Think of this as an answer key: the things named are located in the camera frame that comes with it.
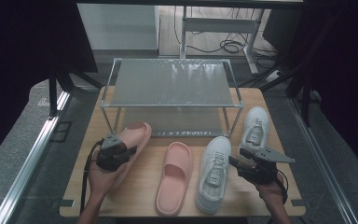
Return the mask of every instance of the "pink slipper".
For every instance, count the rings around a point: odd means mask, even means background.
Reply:
[[[132,164],[145,148],[151,134],[152,128],[149,124],[144,122],[136,122],[130,124],[125,130],[123,130],[123,132],[118,135],[118,138],[127,146],[127,148],[136,146],[136,153],[130,156],[130,161],[126,163],[126,169],[118,176],[115,184],[112,187],[113,189],[117,188],[123,181],[124,177],[126,177],[127,172],[130,170]]]
[[[156,197],[156,210],[160,215],[174,217],[179,214],[192,171],[193,155],[190,148],[180,142],[170,144]]]

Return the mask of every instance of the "wooden board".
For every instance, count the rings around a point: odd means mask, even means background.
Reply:
[[[109,88],[108,95],[113,94],[114,87]],[[230,89],[235,97],[235,90]],[[241,97],[245,108],[241,113],[240,120],[230,137],[232,152],[236,157],[238,146],[242,136],[243,121],[248,111],[254,106],[261,106],[267,109],[263,94],[259,89],[240,89]],[[74,171],[72,172],[64,200],[73,200],[72,207],[61,207],[60,213],[64,217],[78,217],[80,207],[80,195],[82,186],[83,168],[95,142],[101,140],[108,134],[108,128],[103,118],[103,112],[99,107],[103,95],[101,90],[100,97],[95,105],[89,127],[86,131],[82,147],[79,151]],[[109,108],[108,117],[115,118],[116,110]],[[237,111],[229,111],[230,118],[235,117]],[[271,117],[268,146],[281,153],[283,148],[275,130]],[[122,184],[112,190],[103,201],[100,216],[102,217],[158,217],[155,210],[155,199],[158,184],[161,178],[162,166],[165,152],[170,143],[180,141],[187,144],[194,155],[194,167],[186,199],[179,217],[209,217],[211,215],[201,212],[196,206],[196,192],[200,173],[200,159],[203,150],[213,137],[152,137],[144,151],[140,154],[137,161],[133,164]],[[285,205],[289,216],[302,216],[305,213],[305,206],[293,206],[292,200],[301,200],[296,181],[288,164],[278,163],[278,168],[282,170],[289,182],[289,198]],[[213,215],[216,217],[248,217],[248,216],[269,216],[264,202],[259,198],[255,186],[237,176],[237,171],[230,166],[228,170],[228,180],[224,199],[220,209]]]

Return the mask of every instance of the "white shoe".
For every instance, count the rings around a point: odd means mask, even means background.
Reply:
[[[206,213],[214,213],[220,208],[226,189],[230,154],[231,143],[223,136],[215,137],[203,152],[196,204]]]
[[[262,107],[255,106],[246,115],[243,123],[243,135],[238,148],[237,158],[245,165],[253,166],[255,162],[240,154],[240,148],[255,154],[261,148],[267,146],[269,137],[269,115]]]

